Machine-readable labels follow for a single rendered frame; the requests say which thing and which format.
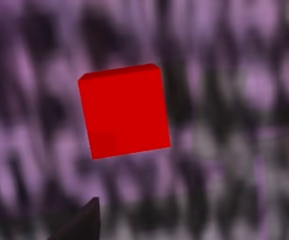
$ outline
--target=cube's front face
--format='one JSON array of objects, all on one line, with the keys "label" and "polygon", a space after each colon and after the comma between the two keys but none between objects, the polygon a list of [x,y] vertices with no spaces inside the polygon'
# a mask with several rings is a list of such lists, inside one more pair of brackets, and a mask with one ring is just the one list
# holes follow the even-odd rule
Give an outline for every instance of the cube's front face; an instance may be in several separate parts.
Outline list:
[{"label": "cube's front face", "polygon": [[157,66],[89,73],[78,85],[94,160],[170,147]]}]

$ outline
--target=black triangular object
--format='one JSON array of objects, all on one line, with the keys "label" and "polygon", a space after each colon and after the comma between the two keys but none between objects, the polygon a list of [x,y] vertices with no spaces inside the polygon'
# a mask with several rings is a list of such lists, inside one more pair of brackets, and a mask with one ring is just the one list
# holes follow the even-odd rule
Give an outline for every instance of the black triangular object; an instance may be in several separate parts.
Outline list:
[{"label": "black triangular object", "polygon": [[99,198],[91,199],[81,211],[48,240],[99,240]]}]

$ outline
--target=blurred background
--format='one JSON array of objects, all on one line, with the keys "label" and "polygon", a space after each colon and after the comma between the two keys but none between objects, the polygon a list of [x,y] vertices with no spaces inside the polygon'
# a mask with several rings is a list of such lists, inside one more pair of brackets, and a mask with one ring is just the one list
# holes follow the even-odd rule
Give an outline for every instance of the blurred background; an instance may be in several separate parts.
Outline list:
[{"label": "blurred background", "polygon": [[[172,147],[91,161],[77,80],[145,63]],[[0,240],[96,196],[101,239],[289,240],[289,0],[0,0]]]}]

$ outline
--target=cube's top face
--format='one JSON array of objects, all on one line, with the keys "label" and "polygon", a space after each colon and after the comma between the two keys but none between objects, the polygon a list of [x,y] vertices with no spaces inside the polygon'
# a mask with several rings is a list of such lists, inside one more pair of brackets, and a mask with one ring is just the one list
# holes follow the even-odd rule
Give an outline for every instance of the cube's top face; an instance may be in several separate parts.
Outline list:
[{"label": "cube's top face", "polygon": [[88,73],[78,85],[93,159],[170,146],[154,64]]}]

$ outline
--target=red square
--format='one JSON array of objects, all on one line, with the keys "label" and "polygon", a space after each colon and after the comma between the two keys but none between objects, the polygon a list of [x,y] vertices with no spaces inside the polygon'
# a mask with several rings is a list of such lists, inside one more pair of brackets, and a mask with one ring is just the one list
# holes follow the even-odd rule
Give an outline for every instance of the red square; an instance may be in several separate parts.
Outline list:
[{"label": "red square", "polygon": [[161,71],[144,64],[78,81],[92,158],[170,147]]}]

